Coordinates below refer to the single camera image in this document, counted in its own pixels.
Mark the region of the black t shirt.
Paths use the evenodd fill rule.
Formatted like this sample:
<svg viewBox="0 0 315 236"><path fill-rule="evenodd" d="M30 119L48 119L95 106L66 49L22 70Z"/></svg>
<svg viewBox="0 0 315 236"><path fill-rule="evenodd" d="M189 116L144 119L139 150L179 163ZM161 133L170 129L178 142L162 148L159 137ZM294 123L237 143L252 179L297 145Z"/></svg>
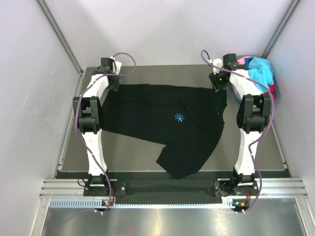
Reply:
<svg viewBox="0 0 315 236"><path fill-rule="evenodd" d="M198 172L221 138L226 91L121 85L103 104L103 129L163 145L157 163L173 178Z"/></svg>

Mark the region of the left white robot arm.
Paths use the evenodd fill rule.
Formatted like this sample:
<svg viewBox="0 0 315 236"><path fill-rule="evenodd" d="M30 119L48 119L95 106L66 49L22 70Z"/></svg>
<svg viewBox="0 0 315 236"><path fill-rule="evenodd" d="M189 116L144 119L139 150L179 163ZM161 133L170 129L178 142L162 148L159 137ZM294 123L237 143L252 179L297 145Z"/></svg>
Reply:
<svg viewBox="0 0 315 236"><path fill-rule="evenodd" d="M88 154L89 170L84 196L112 197L112 184L102 150L104 116L100 99L107 88L114 88L119 81L121 66L114 57L101 58L100 66L93 72L87 88L72 100L75 132Z"/></svg>

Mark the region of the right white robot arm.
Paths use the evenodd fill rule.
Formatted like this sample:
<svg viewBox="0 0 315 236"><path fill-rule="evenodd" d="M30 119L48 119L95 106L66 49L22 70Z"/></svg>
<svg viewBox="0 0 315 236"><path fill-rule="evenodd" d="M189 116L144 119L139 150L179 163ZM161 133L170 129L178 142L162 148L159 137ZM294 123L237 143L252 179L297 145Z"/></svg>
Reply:
<svg viewBox="0 0 315 236"><path fill-rule="evenodd" d="M236 117L241 137L238 159L229 180L215 181L216 194L221 197L255 194L258 192L255 175L259 174L256 150L263 132L270 127L274 99L259 89L261 84L249 77L246 66L238 63L235 54L205 61L213 68L209 75L213 89L221 91L232 85L241 97Z"/></svg>

